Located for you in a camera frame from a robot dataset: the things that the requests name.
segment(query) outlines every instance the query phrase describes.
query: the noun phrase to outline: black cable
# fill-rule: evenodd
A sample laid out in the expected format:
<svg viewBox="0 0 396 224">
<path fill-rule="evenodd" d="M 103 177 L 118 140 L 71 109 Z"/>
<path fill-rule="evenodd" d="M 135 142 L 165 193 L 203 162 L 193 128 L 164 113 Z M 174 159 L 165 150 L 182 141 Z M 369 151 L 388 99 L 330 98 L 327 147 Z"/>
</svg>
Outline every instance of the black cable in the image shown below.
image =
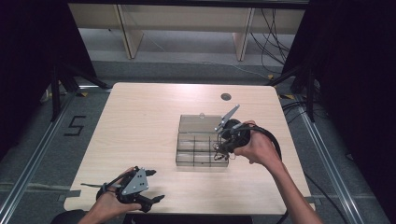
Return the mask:
<svg viewBox="0 0 396 224">
<path fill-rule="evenodd" d="M 318 113 L 315 113 L 316 110 L 314 110 L 314 114 L 316 116 L 320 117 L 321 119 L 330 119 L 329 116 L 327 116 L 327 115 L 326 115 L 326 117 L 324 117 L 324 116 L 319 115 Z"/>
<path fill-rule="evenodd" d="M 250 33 L 250 34 L 251 34 L 251 36 L 253 37 L 253 39 L 254 39 L 254 41 L 256 42 L 256 44 L 257 44 L 257 46 L 259 47 L 259 49 L 262 50 L 262 67 L 263 67 L 265 70 L 267 70 L 268 72 L 275 73 L 275 74 L 280 74 L 279 72 L 273 71 L 273 70 L 269 69 L 268 67 L 266 67 L 266 66 L 264 65 L 264 62 L 263 62 L 263 55 L 264 55 L 264 52 L 267 53 L 267 55 L 270 56 L 270 57 L 271 57 L 272 59 L 274 59 L 275 61 L 277 61 L 277 62 L 279 62 L 279 63 L 281 63 L 281 64 L 283 64 L 283 63 L 282 63 L 278 58 L 276 58 L 271 52 L 269 52 L 267 49 L 265 49 L 264 46 L 256 39 L 256 37 L 255 37 L 252 33 Z"/>
<path fill-rule="evenodd" d="M 287 110 L 290 107 L 295 107 L 295 106 L 300 106 L 300 105 L 305 105 L 305 104 L 306 104 L 306 101 L 296 101 L 296 102 L 293 102 L 290 104 L 282 105 L 282 109 Z"/>
<path fill-rule="evenodd" d="M 329 195 L 326 194 L 326 192 L 324 192 L 324 190 L 305 172 L 304 175 L 306 176 L 307 179 L 309 179 L 312 184 L 315 185 L 315 187 L 318 188 L 318 190 L 320 190 L 320 192 L 327 198 L 327 200 L 329 200 L 329 202 L 332 204 L 332 206 L 335 208 L 335 210 L 337 210 L 338 214 L 340 215 L 340 217 L 344 220 L 344 223 L 348 223 L 347 219 L 344 217 L 344 214 L 341 212 L 341 210 L 338 208 L 337 204 L 335 204 L 335 202 L 329 197 Z"/>
<path fill-rule="evenodd" d="M 280 151 L 279 143 L 277 142 L 276 138 L 274 137 L 274 135 L 272 133 L 270 133 L 268 130 L 265 130 L 264 128 L 259 127 L 257 125 L 253 126 L 251 128 L 251 130 L 257 131 L 259 133 L 263 133 L 265 136 L 267 136 L 271 140 L 271 142 L 274 144 L 275 150 L 276 150 L 277 154 L 279 155 L 279 158 L 282 160 L 282 152 Z"/>
<path fill-rule="evenodd" d="M 288 210 L 286 210 L 285 214 L 280 218 L 280 220 L 276 224 L 281 224 L 285 219 L 289 216 Z"/>
<path fill-rule="evenodd" d="M 265 23 L 267 24 L 267 27 L 268 27 L 268 30 L 269 30 L 269 35 L 268 35 L 268 37 L 266 37 L 265 35 L 263 35 L 263 36 L 264 36 L 264 38 L 267 40 L 267 42 L 269 42 L 269 43 L 270 43 L 271 45 L 273 45 L 274 47 L 278 48 L 279 53 L 280 53 L 280 55 L 281 55 L 281 57 L 282 57 L 282 60 L 285 62 L 285 61 L 286 61 L 286 55 L 285 55 L 285 53 L 283 52 L 283 50 L 289 52 L 290 49 L 287 48 L 285 45 L 283 45 L 283 44 L 279 41 L 279 39 L 277 38 L 276 20 L 275 20 L 275 18 L 276 18 L 276 10 L 273 9 L 273 20 L 272 20 L 271 26 L 270 26 L 270 24 L 269 24 L 269 22 L 268 22 L 268 20 L 267 20 L 267 18 L 266 18 L 266 16 L 265 16 L 263 10 L 262 10 L 262 16 L 264 17 Z M 270 36 L 270 35 L 274 38 L 274 40 L 276 41 L 276 44 L 273 44 L 271 41 L 269 41 L 269 36 Z"/>
<path fill-rule="evenodd" d="M 297 116 L 295 116 L 293 119 L 288 121 L 288 124 L 292 123 L 295 119 L 297 119 L 298 117 L 300 117 L 303 113 L 306 113 L 306 110 L 301 112 L 300 114 L 298 114 Z"/>
<path fill-rule="evenodd" d="M 256 42 L 256 44 L 259 46 L 259 48 L 264 51 L 268 56 L 270 56 L 272 59 L 274 59 L 275 61 L 284 64 L 284 62 L 280 61 L 273 53 L 271 53 L 268 49 L 265 48 L 265 45 L 263 46 L 259 40 L 256 39 L 256 37 L 254 36 L 253 33 L 250 33 L 250 35 L 253 37 L 254 41 Z"/>
<path fill-rule="evenodd" d="M 92 188 L 105 188 L 107 189 L 108 187 L 111 187 L 114 183 L 116 183 L 118 180 L 124 178 L 125 176 L 131 175 L 133 171 L 131 172 L 127 172 L 124 173 L 122 175 L 119 175 L 117 178 L 115 178 L 114 180 L 112 180 L 110 183 L 105 183 L 104 185 L 93 185 L 93 184 L 85 184 L 85 183 L 81 183 L 80 185 L 83 186 L 88 186 L 88 187 L 92 187 Z"/>
<path fill-rule="evenodd" d="M 285 113 L 285 117 L 286 117 L 295 107 L 299 107 L 299 106 L 303 106 L 303 105 L 295 105 L 295 106 L 291 106 L 290 108 L 288 108 L 288 112 Z"/>
<path fill-rule="evenodd" d="M 288 109 L 294 109 L 295 107 L 299 107 L 299 106 L 303 106 L 303 105 L 305 105 L 305 103 L 299 103 L 299 104 L 295 104 L 295 105 L 289 105 L 289 106 L 283 108 L 283 111 L 286 111 L 286 110 L 288 110 Z"/>
</svg>

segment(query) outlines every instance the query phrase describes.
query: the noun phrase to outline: human hand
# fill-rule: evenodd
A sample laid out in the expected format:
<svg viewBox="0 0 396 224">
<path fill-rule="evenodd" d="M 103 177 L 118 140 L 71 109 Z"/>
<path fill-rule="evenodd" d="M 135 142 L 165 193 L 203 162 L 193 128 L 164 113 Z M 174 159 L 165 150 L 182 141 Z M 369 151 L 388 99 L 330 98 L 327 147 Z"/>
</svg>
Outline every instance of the human hand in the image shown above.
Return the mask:
<svg viewBox="0 0 396 224">
<path fill-rule="evenodd" d="M 256 125 L 253 120 L 244 123 L 249 124 L 249 126 Z M 258 163 L 265 166 L 270 172 L 282 163 L 271 140 L 264 134 L 253 130 L 250 131 L 248 144 L 236 148 L 233 153 L 248 158 L 250 164 Z"/>
<path fill-rule="evenodd" d="M 126 172 L 130 172 L 134 167 L 129 168 Z M 128 211 L 139 210 L 142 206 L 139 203 L 120 203 L 114 192 L 114 187 L 107 188 L 107 192 L 103 193 L 96 203 L 93 205 L 87 215 L 78 223 L 104 223 L 113 217 L 117 217 Z"/>
</svg>

